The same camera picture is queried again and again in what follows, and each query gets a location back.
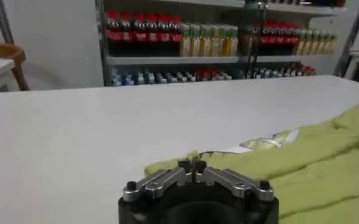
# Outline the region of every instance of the plastic bottle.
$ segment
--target plastic bottle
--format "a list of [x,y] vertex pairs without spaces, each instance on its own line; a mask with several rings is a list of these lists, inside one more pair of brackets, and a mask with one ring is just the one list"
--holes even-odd
[[199,57],[199,47],[201,39],[199,37],[199,26],[196,24],[190,25],[190,56]]
[[231,42],[231,50],[230,50],[230,56],[236,56],[238,52],[238,27],[232,26],[232,42]]
[[231,26],[224,26],[224,33],[225,33],[225,39],[224,39],[224,45],[222,47],[222,56],[228,57],[230,56],[230,52],[232,49]]
[[302,50],[302,55],[309,55],[311,47],[312,47],[312,41],[313,41],[313,31],[308,30],[306,35],[306,42],[304,49]]
[[227,26],[225,25],[219,25],[220,30],[220,43],[219,43],[219,56],[224,57],[225,56],[225,50],[227,46]]
[[310,49],[310,52],[309,52],[310,55],[316,55],[316,53],[318,52],[319,37],[320,37],[320,31],[314,30],[313,31],[312,46],[311,46],[311,49]]
[[326,37],[327,37],[327,32],[326,31],[320,31],[320,34],[319,34],[319,46],[318,46],[318,50],[316,51],[317,55],[323,54]]
[[297,45],[297,49],[294,51],[295,55],[302,55],[302,51],[304,49],[305,43],[307,42],[307,30],[300,30],[299,32],[299,44]]
[[219,27],[212,25],[211,28],[213,30],[213,36],[211,38],[210,56],[218,57],[220,48]]
[[182,23],[183,37],[180,42],[180,56],[190,56],[190,27],[187,24]]
[[209,57],[210,56],[210,27],[203,24],[201,25],[201,46],[199,48],[200,57]]
[[336,46],[336,34],[333,33],[331,35],[331,43],[330,43],[330,47],[329,47],[329,54],[333,54],[335,51],[335,46]]

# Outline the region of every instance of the bottle label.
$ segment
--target bottle label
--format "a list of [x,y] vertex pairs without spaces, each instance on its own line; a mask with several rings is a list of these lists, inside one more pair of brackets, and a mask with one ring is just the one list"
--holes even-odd
[[182,41],[182,34],[179,33],[172,33],[170,35],[171,41],[173,42],[181,42]]
[[318,52],[318,44],[317,41],[313,42],[310,55],[315,55]]
[[207,38],[205,40],[204,53],[202,54],[204,57],[210,56],[210,47],[211,47],[211,41],[209,38]]
[[319,43],[318,51],[316,52],[316,54],[322,54],[323,49],[324,49],[324,41]]
[[184,57],[190,56],[190,39],[189,38],[183,39],[183,56]]
[[297,48],[297,52],[296,52],[296,55],[302,55],[302,50],[304,48],[304,45],[305,45],[305,42],[304,41],[301,41],[299,43],[299,46]]
[[195,38],[194,40],[194,44],[193,44],[193,57],[198,57],[199,56],[199,48],[201,45],[201,41],[198,38]]
[[311,41],[308,41],[305,43],[305,47],[304,49],[302,50],[302,55],[308,55],[309,52],[310,52],[310,49],[311,49]]
[[211,46],[211,54],[210,56],[212,57],[218,57],[218,51],[219,51],[219,43],[220,41],[218,40],[215,40],[215,41],[212,41],[212,46]]
[[267,44],[268,43],[268,37],[261,37],[260,38],[260,42],[262,43],[262,44]]
[[145,41],[147,41],[147,34],[146,33],[135,33],[135,39],[138,42],[145,42]]
[[124,41],[132,41],[133,36],[130,32],[123,32],[123,40]]
[[231,56],[236,56],[237,50],[238,50],[238,40],[233,39],[232,43],[231,43],[230,55]]
[[169,42],[169,33],[160,33],[161,42]]
[[148,41],[150,41],[150,42],[158,41],[157,34],[156,33],[148,33]]
[[299,39],[296,38],[296,37],[290,39],[290,42],[291,42],[292,44],[297,44],[298,41],[299,41]]
[[275,44],[276,42],[277,42],[277,37],[275,37],[275,36],[269,37],[269,40],[268,40],[269,44]]

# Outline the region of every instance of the wooden chair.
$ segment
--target wooden chair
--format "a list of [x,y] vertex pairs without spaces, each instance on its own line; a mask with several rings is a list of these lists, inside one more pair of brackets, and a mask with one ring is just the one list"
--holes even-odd
[[0,43],[0,58],[12,59],[15,62],[15,67],[12,69],[14,78],[21,91],[28,91],[29,86],[23,76],[21,66],[26,60],[23,49],[13,44]]

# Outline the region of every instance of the bottle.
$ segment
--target bottle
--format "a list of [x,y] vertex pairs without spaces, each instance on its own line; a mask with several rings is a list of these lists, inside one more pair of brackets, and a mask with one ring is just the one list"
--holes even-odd
[[319,34],[319,46],[318,50],[316,51],[317,55],[323,54],[324,45],[325,45],[325,39],[327,38],[327,32],[326,31],[320,31]]
[[297,45],[297,49],[294,51],[295,55],[303,55],[303,49],[307,42],[307,30],[300,30],[298,31],[299,34],[299,43]]
[[336,34],[333,33],[331,35],[331,43],[330,43],[330,47],[329,47],[329,54],[333,54],[335,51],[335,46],[336,46]]
[[148,84],[155,84],[155,75],[152,72],[147,73]]
[[320,31],[314,30],[313,31],[312,47],[311,47],[310,52],[309,52],[310,55],[316,55],[317,54],[318,47],[319,47],[319,37],[320,37]]
[[225,50],[225,46],[226,46],[226,39],[227,39],[227,28],[224,25],[219,25],[219,32],[220,32],[220,36],[219,36],[219,53],[218,55],[220,57],[224,56],[224,50]]
[[179,16],[169,17],[169,35],[170,35],[170,49],[169,54],[172,56],[178,56],[178,49],[180,48],[180,41],[182,40],[182,31],[180,29]]
[[183,38],[180,42],[180,56],[190,56],[190,27],[187,24],[182,23]]
[[123,38],[118,14],[115,11],[108,11],[106,13],[106,26],[105,36],[107,38],[109,54],[112,56],[121,55],[121,42]]
[[308,30],[305,46],[304,46],[304,49],[302,50],[302,55],[309,55],[311,47],[312,47],[312,41],[313,41],[313,31]]
[[230,56],[236,56],[238,52],[238,27],[232,26],[232,43],[231,43],[231,50],[230,50]]
[[150,52],[156,52],[158,48],[158,29],[157,29],[157,17],[153,14],[146,15],[146,30],[148,50]]
[[122,30],[122,39],[125,41],[125,42],[132,42],[133,40],[133,35],[131,33],[132,31],[132,26],[131,26],[131,23],[130,23],[130,14],[128,13],[123,13],[121,14],[121,20],[120,20],[120,27],[121,27],[121,30]]
[[199,38],[199,26],[196,24],[190,25],[190,56],[199,57],[199,47],[200,47],[200,38]]
[[134,43],[132,47],[135,49],[135,54],[138,56],[147,56],[150,53],[146,49],[147,33],[146,33],[146,22],[143,14],[136,14],[132,23]]
[[219,27],[213,25],[212,29],[213,29],[213,36],[211,38],[210,56],[218,57],[219,48],[220,48]]
[[211,28],[208,25],[201,25],[201,46],[199,48],[200,57],[209,57],[210,56],[210,46],[211,46]]
[[187,78],[185,76],[183,76],[183,74],[181,72],[177,72],[176,77],[179,82],[187,82]]
[[145,84],[144,74],[141,72],[138,72],[137,76],[136,76],[136,81],[137,81],[137,85],[144,85]]
[[232,49],[231,26],[224,26],[224,33],[225,33],[225,39],[224,39],[224,45],[222,47],[222,56],[229,57]]
[[158,51],[157,53],[161,56],[168,55],[170,52],[170,42],[169,42],[169,18],[167,15],[160,15],[158,17],[157,28],[158,33]]

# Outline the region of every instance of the yellow-green cloth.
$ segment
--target yellow-green cloth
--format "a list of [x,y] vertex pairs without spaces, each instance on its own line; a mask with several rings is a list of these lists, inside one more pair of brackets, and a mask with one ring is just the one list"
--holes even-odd
[[[172,169],[177,160],[147,166],[145,173]],[[201,160],[271,180],[280,200],[280,223],[359,223],[359,105],[329,121],[301,127],[296,140],[281,148],[205,153]]]

